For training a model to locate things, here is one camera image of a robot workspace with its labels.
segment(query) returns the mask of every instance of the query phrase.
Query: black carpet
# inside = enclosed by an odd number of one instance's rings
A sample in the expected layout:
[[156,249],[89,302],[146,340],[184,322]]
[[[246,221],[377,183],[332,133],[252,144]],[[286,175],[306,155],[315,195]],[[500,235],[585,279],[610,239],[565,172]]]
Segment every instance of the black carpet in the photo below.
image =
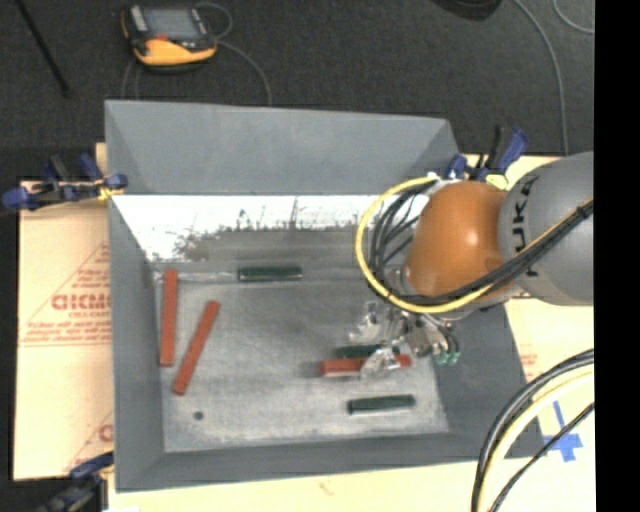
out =
[[[563,22],[552,0],[520,1],[555,51],[563,85],[564,125],[558,76],[549,49],[515,0],[503,0],[484,21],[457,17],[428,0],[219,3],[231,12],[235,23],[224,41],[248,53],[262,67],[274,106],[442,117],[451,121],[458,145],[466,152],[488,150],[498,124],[523,128],[530,139],[530,152],[591,150],[595,37]],[[3,0],[0,192],[15,186],[19,178],[41,175],[51,154],[69,155],[73,164],[80,151],[102,140],[102,105],[109,97],[138,94],[265,104],[259,75],[225,47],[193,73],[158,76],[133,68],[123,84],[131,57],[119,27],[121,1],[23,2],[73,94],[68,99],[62,96],[16,3]],[[592,26],[595,0],[557,0],[557,5],[575,23]],[[224,29],[220,12],[206,10],[205,16],[214,31]],[[41,503],[62,483],[9,482],[16,337],[15,219],[0,217],[0,243],[0,510],[5,511]]]

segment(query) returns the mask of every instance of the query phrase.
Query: blue clamp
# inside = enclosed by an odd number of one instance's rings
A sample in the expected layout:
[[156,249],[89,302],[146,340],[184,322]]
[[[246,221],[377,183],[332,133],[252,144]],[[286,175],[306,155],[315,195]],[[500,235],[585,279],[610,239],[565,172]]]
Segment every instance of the blue clamp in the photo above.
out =
[[75,202],[101,196],[104,191],[124,189],[129,181],[123,174],[104,177],[95,160],[87,153],[79,157],[82,178],[86,183],[63,183],[77,181],[77,176],[69,173],[58,155],[49,158],[44,168],[45,179],[36,183],[29,191],[17,187],[2,194],[2,204],[12,210],[37,210],[57,203]]
[[44,506],[38,507],[38,510],[78,512],[85,510],[85,505],[95,499],[99,500],[99,510],[104,510],[108,493],[107,481],[98,472],[111,466],[113,462],[113,452],[107,452],[72,469],[69,478],[74,480],[74,484],[56,494]]
[[511,128],[511,136],[507,138],[506,128],[499,127],[491,152],[484,166],[475,174],[475,181],[486,181],[489,174],[505,175],[511,164],[518,160],[529,146],[526,134],[517,127]]
[[460,153],[453,155],[447,168],[440,173],[440,177],[446,180],[462,180],[467,169],[467,159]]

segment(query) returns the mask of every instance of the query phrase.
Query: dark green bar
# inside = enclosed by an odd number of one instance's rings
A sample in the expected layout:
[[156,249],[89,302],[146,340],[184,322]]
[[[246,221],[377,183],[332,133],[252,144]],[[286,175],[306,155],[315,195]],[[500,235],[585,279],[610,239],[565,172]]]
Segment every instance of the dark green bar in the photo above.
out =
[[[346,345],[336,350],[336,357],[338,359],[355,359],[358,357],[369,357],[373,354],[379,345]],[[400,348],[393,347],[393,353],[399,354]]]
[[273,281],[299,281],[302,268],[289,267],[244,267],[238,269],[238,280],[243,283],[269,283]]
[[389,395],[349,400],[349,414],[405,409],[416,405],[413,395]]

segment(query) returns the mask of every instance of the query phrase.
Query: red stick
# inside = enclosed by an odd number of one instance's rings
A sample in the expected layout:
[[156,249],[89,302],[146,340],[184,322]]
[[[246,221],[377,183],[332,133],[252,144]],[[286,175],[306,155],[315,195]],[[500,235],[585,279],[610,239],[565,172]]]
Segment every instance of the red stick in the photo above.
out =
[[216,319],[219,309],[219,302],[207,302],[204,312],[202,313],[202,317],[200,317],[198,328],[196,329],[193,338],[191,338],[191,344],[189,345],[187,353],[182,360],[178,375],[173,381],[173,392],[176,395],[184,395],[187,391],[187,387],[191,381],[191,376],[196,369],[196,364],[200,358],[202,349],[204,348],[204,343],[207,341],[207,337],[213,327],[213,322]]
[[[406,354],[398,354],[396,359],[402,368],[411,366],[411,358]],[[353,359],[328,359],[320,363],[320,375],[323,377],[357,377],[360,368],[367,362],[364,357]]]
[[173,366],[176,348],[176,317],[178,312],[178,272],[167,269],[164,273],[164,300],[162,303],[162,331],[160,334],[160,366]]

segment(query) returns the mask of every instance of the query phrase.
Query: yellow cable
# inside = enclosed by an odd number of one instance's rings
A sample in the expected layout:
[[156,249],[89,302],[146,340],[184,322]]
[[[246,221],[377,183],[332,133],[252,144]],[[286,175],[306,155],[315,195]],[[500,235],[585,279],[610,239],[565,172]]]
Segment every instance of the yellow cable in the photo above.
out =
[[[367,209],[367,211],[365,211],[364,215],[362,216],[362,219],[360,220],[360,224],[358,225],[358,230],[356,232],[356,239],[355,239],[356,260],[358,261],[360,270],[362,270],[362,273],[364,274],[364,277],[366,278],[367,282],[376,292],[378,292],[382,297],[384,297],[390,303],[394,304],[395,306],[398,306],[399,308],[405,311],[409,311],[410,313],[429,314],[429,313],[445,313],[447,311],[452,311],[454,309],[465,306],[470,302],[473,302],[475,299],[477,299],[478,297],[483,295],[487,290],[489,290],[489,288],[491,288],[492,286],[491,284],[486,285],[456,300],[447,302],[446,304],[440,304],[435,306],[421,306],[418,304],[412,304],[411,302],[407,302],[393,295],[391,290],[385,288],[385,286],[380,281],[378,281],[376,277],[373,275],[373,273],[371,272],[371,269],[369,269],[369,265],[367,264],[367,260],[362,249],[362,241],[364,238],[364,232],[369,224],[369,220],[373,217],[375,212],[389,197],[399,192],[402,192],[406,189],[417,187],[419,185],[426,185],[427,183],[431,183],[432,181],[436,181],[438,179],[439,178],[433,177],[433,176],[425,176],[423,178],[414,178],[414,179],[405,181],[404,183],[395,185],[394,187],[391,187],[389,190],[384,192],[380,197],[378,197],[374,201],[374,203]],[[593,198],[590,198],[584,203],[582,203],[581,207],[584,207],[592,199]],[[520,251],[518,256],[520,256],[522,253],[527,253],[528,251],[530,251],[544,236],[546,236],[550,231],[555,229],[556,226],[564,222],[565,219],[570,215],[572,215],[573,213],[574,212],[571,211],[567,216],[565,216],[565,218],[563,218],[562,220],[560,220],[559,222],[551,226],[549,229],[547,229],[540,236],[538,236],[533,242],[531,242],[522,251]]]
[[587,371],[581,369],[582,371],[578,375],[573,375],[567,380],[564,380],[561,384],[556,385],[555,387],[549,389],[544,392],[542,395],[537,397],[523,412],[520,414],[516,420],[505,430],[504,434],[501,436],[496,449],[494,450],[491,457],[488,459],[485,469],[485,478],[482,487],[478,492],[478,510],[489,510],[493,501],[485,504],[485,497],[490,496],[491,493],[488,492],[488,489],[491,487],[491,472],[500,460],[502,460],[511,445],[515,442],[515,440],[520,436],[522,431],[526,428],[526,426],[540,413],[540,411],[558,400],[563,395],[572,391],[576,387],[582,385],[585,380],[593,380],[595,369],[593,367],[589,368]]

